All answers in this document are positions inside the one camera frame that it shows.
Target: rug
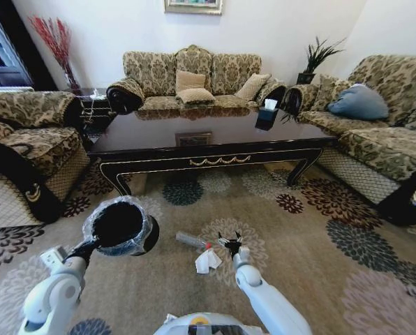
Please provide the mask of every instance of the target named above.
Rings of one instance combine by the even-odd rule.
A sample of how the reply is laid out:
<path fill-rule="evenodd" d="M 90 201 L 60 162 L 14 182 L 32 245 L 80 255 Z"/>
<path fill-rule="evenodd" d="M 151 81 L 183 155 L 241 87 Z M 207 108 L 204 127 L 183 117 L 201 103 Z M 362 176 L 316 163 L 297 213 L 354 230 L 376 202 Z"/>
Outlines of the rug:
<path fill-rule="evenodd" d="M 138 200 L 159 222 L 160 239 L 141 257 L 92 255 L 69 335 L 153 334 L 168 313 L 200 311 L 262 326 L 235 285 L 228 251 L 215 244 L 218 232 L 234 237 L 235 231 L 263 278 L 314 334 L 416 335 L 416 228 L 384 222 L 316 166 L 288 187 L 291 168 L 284 163 L 148 175 Z M 16 334 L 24 298 L 48 276 L 38 255 L 76 245 L 85 218 L 115 196 L 93 165 L 59 221 L 0 229 L 0 335 Z M 199 251 L 175 241 L 179 230 L 214 242 L 222 265 L 196 274 Z"/>

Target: dark wooden coffee table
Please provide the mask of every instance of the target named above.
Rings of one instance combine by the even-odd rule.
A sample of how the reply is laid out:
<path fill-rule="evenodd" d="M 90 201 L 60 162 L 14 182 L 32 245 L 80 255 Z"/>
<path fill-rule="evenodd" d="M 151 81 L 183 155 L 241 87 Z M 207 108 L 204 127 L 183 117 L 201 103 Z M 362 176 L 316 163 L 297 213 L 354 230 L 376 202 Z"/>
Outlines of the dark wooden coffee table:
<path fill-rule="evenodd" d="M 119 115 L 89 155 L 101 159 L 101 172 L 121 195 L 131 194 L 120 178 L 123 174 L 299 161 L 287 180 L 292 186 L 336 137 L 294 118 L 281 121 L 284 116 L 282 110 L 273 121 L 253 111 L 236 117 L 192 119 Z M 176 134 L 181 133 L 211 133 L 211 142 L 195 140 L 194 146 L 177 146 Z"/>

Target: tissue box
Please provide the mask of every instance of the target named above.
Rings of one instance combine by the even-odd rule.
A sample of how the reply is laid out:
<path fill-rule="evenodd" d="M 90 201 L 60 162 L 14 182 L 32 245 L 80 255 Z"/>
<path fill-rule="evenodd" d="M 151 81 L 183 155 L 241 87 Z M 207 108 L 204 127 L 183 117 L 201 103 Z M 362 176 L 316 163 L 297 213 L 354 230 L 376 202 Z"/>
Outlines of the tissue box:
<path fill-rule="evenodd" d="M 261 107 L 259 109 L 258 119 L 266 120 L 266 121 L 274 121 L 277 114 L 278 114 L 278 108 L 275 108 L 274 110 L 267 110 L 264 107 Z"/>

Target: picture frame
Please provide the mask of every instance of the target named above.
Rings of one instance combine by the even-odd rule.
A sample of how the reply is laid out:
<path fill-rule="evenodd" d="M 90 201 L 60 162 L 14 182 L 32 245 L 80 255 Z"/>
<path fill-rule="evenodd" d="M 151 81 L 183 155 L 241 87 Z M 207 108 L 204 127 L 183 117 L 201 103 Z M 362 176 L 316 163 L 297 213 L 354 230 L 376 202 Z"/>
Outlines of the picture frame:
<path fill-rule="evenodd" d="M 178 147 L 194 147 L 197 145 L 211 144 L 212 132 L 201 133 L 177 133 L 175 134 L 175 144 Z"/>
<path fill-rule="evenodd" d="M 223 0 L 164 0 L 165 13 L 222 15 Z"/>

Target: vase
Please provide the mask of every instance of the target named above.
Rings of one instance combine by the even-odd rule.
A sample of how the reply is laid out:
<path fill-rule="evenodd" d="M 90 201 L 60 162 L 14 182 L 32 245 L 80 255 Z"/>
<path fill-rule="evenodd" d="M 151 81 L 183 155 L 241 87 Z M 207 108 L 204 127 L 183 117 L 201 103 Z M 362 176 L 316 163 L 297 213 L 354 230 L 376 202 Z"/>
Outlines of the vase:
<path fill-rule="evenodd" d="M 298 73 L 297 84 L 310 84 L 315 73 Z"/>
<path fill-rule="evenodd" d="M 71 70 L 70 64 L 67 62 L 62 69 L 64 70 L 64 75 L 66 77 L 68 87 L 70 87 L 72 91 L 79 90 L 80 85 L 78 84 L 77 80 L 75 79 L 75 76 L 73 75 L 73 71 Z"/>

